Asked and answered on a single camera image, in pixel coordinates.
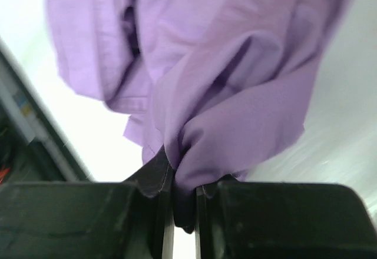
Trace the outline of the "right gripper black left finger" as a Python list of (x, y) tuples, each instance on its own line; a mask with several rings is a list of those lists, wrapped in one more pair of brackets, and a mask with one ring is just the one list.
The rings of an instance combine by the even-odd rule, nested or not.
[(2, 258), (171, 258), (171, 168), (164, 150), (119, 183), (1, 186)]

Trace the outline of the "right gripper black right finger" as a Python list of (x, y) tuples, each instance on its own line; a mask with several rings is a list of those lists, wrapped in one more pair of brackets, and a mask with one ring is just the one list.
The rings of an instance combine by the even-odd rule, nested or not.
[(376, 230), (339, 184), (239, 182), (197, 189), (197, 258), (375, 258)]

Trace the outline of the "purple shirt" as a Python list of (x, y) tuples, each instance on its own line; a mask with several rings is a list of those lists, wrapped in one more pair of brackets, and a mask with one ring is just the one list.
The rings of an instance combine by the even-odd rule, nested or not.
[(303, 134), (317, 71), (351, 0), (46, 0), (58, 71), (129, 116), (143, 161), (175, 170), (174, 221), (194, 190), (243, 179)]

